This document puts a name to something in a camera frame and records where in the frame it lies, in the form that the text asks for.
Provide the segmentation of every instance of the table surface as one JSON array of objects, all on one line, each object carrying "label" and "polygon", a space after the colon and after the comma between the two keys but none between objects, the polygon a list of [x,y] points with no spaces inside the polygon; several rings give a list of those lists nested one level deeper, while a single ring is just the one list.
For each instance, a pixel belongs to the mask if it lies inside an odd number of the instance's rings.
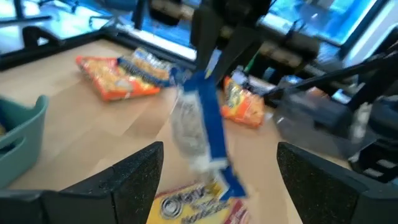
[{"label": "table surface", "polygon": [[[158,192],[196,179],[170,135],[174,89],[104,103],[75,65],[78,55],[117,57],[129,53],[131,50],[100,40],[0,75],[0,95],[25,105],[33,105],[39,95],[50,97],[39,160],[11,189],[62,190],[154,141],[164,142]],[[272,110],[267,109],[265,123],[258,130],[224,122],[229,153],[249,192],[246,203],[253,223],[302,223],[279,172],[276,149],[281,139],[271,116]]]}]

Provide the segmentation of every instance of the green object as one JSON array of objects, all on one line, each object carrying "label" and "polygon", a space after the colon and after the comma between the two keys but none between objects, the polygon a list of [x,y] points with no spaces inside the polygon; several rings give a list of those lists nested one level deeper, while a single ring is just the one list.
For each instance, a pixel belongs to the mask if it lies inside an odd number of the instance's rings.
[{"label": "green object", "polygon": [[42,147],[48,98],[40,96],[33,108],[0,98],[0,123],[7,133],[0,136],[0,187],[31,168]]},{"label": "green object", "polygon": [[251,67],[252,67],[253,64],[254,64],[254,60],[256,59],[256,56],[257,56],[258,53],[259,53],[259,52],[257,52],[257,53],[253,56],[253,58],[250,60],[250,62],[248,63],[248,65],[247,65],[246,68],[244,69],[244,72],[249,72],[249,71],[250,71],[250,69],[251,69]]}]

